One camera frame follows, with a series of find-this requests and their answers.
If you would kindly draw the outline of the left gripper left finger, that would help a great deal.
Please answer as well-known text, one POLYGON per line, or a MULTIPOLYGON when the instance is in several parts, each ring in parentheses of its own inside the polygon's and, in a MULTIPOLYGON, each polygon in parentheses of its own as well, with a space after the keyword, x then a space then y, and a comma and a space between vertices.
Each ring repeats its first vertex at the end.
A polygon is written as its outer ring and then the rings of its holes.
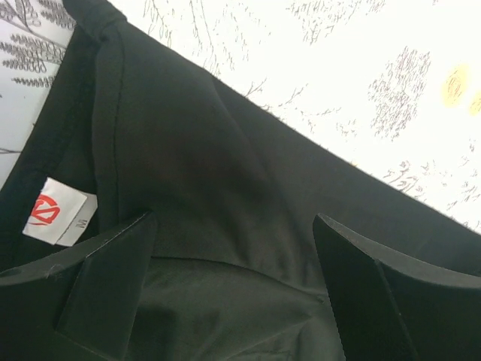
POLYGON ((3 360, 122 360, 156 233, 143 214, 1 273, 3 360))

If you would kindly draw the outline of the black t shirt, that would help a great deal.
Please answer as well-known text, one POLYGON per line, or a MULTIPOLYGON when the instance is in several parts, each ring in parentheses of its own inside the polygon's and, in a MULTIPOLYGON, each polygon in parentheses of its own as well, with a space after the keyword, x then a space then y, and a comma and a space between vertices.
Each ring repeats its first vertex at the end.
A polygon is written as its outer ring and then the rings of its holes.
POLYGON ((478 360, 480 237, 107 1, 3 1, 47 99, 1 190, 3 360, 478 360))

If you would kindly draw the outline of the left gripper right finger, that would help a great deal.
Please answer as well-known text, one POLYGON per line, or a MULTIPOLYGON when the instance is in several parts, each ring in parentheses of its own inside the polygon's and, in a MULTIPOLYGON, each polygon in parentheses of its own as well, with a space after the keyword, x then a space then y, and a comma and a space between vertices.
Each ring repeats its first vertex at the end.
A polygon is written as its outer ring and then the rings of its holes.
POLYGON ((480 278, 423 262, 325 215, 313 234, 347 360, 478 360, 480 278))

